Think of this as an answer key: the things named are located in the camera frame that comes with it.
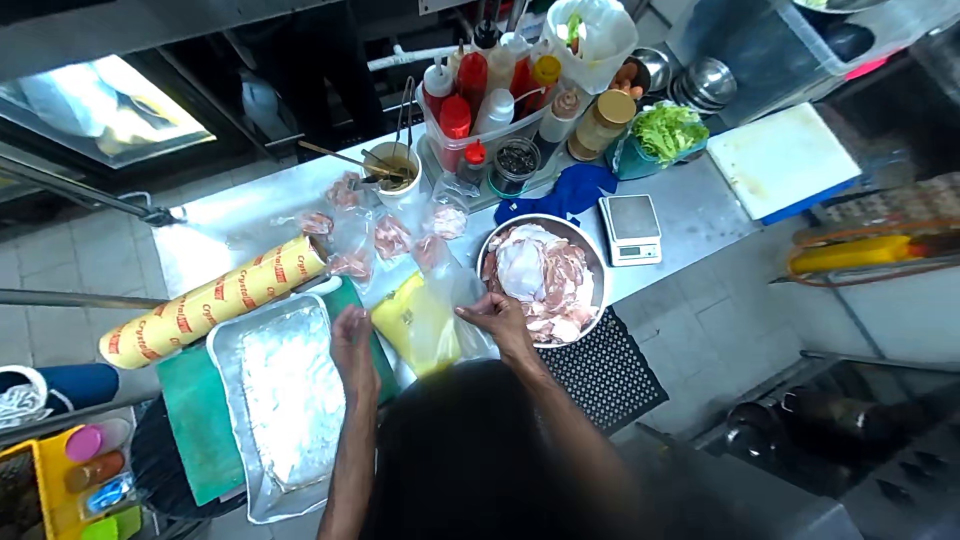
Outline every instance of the black rubber mat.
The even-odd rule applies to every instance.
[[[582,339],[557,349],[540,349],[540,357],[607,436],[669,399],[612,307]]]

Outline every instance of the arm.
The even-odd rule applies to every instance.
[[[360,307],[347,307],[333,323],[332,355],[344,383],[347,413],[318,540],[354,540],[367,514],[380,394],[380,377],[370,352],[371,331],[370,317]]]
[[[526,387],[580,484],[602,507],[626,510],[635,500],[632,476],[613,444],[550,375],[526,330],[520,302],[488,293],[472,307],[458,307],[457,313],[493,336],[501,359]]]

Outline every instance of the stainless steel counter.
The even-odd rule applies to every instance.
[[[422,125],[414,128],[415,141],[423,136],[424,131]],[[387,140],[393,140],[393,134],[349,148],[343,154],[362,160],[361,149],[370,149]],[[555,161],[558,172],[574,162],[565,153],[556,156]],[[170,295],[175,297],[209,282],[298,234],[295,218],[298,212],[315,208],[331,183],[344,172],[358,168],[324,157],[174,209],[175,215],[181,213],[185,216],[186,223],[154,229],[163,279]],[[551,185],[533,189],[527,196],[541,196]],[[420,187],[420,192],[411,197],[429,196],[430,184],[421,183]],[[640,193],[649,194],[657,210],[663,262],[611,268],[611,303],[680,271],[759,228],[740,207],[708,156],[617,186],[617,194]],[[474,267],[481,244],[496,226],[494,211],[495,207],[490,207],[471,214],[464,235],[449,242],[454,256],[467,268]],[[609,261],[599,210],[594,207],[577,217],[581,228],[602,246]],[[416,270],[409,258],[390,272],[377,268],[370,288],[360,291],[364,306],[376,305],[384,294],[394,290]],[[399,376],[401,385],[410,376],[412,374]]]

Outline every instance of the black seeds in jar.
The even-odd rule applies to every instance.
[[[511,174],[525,175],[537,168],[537,159],[533,151],[518,146],[504,146],[496,152],[500,166]]]

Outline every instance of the yellow crate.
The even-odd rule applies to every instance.
[[[0,464],[26,450],[33,455],[47,540],[79,540],[84,528],[97,521],[81,519],[80,495],[67,492],[63,481],[66,472],[77,465],[66,457],[66,440],[80,427],[46,439],[24,441],[0,453]]]

